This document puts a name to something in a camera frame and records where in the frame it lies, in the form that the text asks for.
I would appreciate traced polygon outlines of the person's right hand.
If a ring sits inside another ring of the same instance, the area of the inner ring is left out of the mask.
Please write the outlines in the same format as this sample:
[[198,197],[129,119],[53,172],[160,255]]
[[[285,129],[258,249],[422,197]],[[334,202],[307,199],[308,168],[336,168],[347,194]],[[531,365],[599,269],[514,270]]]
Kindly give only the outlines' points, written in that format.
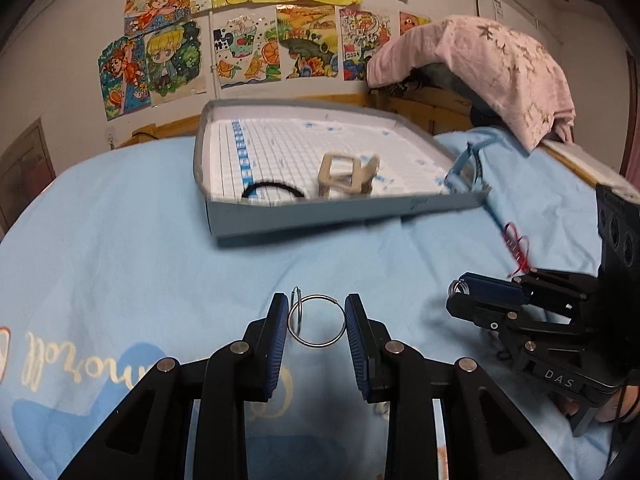
[[[560,412],[566,416],[575,415],[579,410],[579,404],[565,396],[560,396],[555,404]],[[616,392],[607,404],[601,406],[594,419],[597,422],[612,422],[616,417],[619,417],[623,422],[630,422],[638,415],[639,387],[629,386],[625,393]]]

